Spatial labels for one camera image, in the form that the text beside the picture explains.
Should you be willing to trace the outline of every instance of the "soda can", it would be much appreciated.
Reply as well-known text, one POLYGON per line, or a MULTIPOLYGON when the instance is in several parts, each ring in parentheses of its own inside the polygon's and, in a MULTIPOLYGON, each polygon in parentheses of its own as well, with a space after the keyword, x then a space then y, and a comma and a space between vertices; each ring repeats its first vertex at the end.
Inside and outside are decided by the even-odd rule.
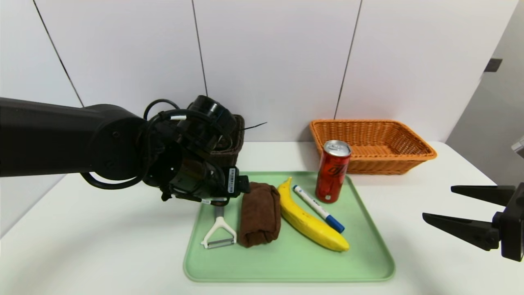
POLYGON ((339 199, 350 157, 351 147, 347 143, 329 140, 324 144, 315 189, 320 201, 334 203, 339 199))

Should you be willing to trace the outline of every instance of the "green tray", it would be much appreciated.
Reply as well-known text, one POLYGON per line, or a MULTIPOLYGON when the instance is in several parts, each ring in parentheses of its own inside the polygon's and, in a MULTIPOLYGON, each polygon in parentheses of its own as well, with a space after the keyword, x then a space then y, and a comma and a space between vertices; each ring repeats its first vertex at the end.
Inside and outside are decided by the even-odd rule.
MULTIPOLYGON (((314 194, 316 172, 247 172, 249 180, 278 187, 289 176, 314 194)), ((291 195, 304 210, 318 215, 294 192, 291 195)), ((231 199, 224 218, 239 228, 242 198, 231 199)), ((395 273, 395 263, 373 224, 349 177, 339 200, 322 204, 346 230, 342 235, 350 244, 348 252, 328 250, 296 231, 285 219, 277 240, 244 248, 240 244, 204 249, 200 242, 214 223, 213 207, 202 205, 184 259, 184 272, 198 282, 365 282, 384 281, 395 273)), ((230 237, 217 233, 210 241, 230 237)))

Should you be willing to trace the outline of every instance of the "banana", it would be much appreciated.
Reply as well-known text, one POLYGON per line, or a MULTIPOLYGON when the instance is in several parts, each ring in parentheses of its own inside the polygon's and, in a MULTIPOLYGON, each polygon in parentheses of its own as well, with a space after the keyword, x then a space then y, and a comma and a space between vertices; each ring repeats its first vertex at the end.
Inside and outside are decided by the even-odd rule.
POLYGON ((333 251, 348 251, 349 243, 336 230, 304 211, 291 198, 291 177, 278 186, 282 217, 296 230, 333 251))

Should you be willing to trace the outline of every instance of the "white table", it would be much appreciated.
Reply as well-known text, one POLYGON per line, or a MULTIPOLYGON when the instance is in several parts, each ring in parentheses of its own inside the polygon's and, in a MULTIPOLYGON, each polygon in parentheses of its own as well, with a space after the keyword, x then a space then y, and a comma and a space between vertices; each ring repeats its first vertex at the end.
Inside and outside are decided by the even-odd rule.
MULTIPOLYGON (((145 184, 120 191, 66 176, 2 239, 0 294, 523 294, 524 263, 426 224, 422 212, 490 220, 502 207, 450 186, 493 182, 447 145, 402 176, 352 176, 396 262, 381 283, 195 283, 182 262, 199 204, 160 200, 145 184)), ((248 142, 242 171, 317 168, 313 143, 248 142)))

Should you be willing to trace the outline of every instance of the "towel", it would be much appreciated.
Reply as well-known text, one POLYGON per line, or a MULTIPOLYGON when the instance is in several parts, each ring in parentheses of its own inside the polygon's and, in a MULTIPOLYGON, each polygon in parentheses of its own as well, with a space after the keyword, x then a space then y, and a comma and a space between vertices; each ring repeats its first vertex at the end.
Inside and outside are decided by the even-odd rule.
POLYGON ((244 194, 238 242, 244 247, 270 243, 280 232, 280 194, 267 183, 250 183, 244 194))

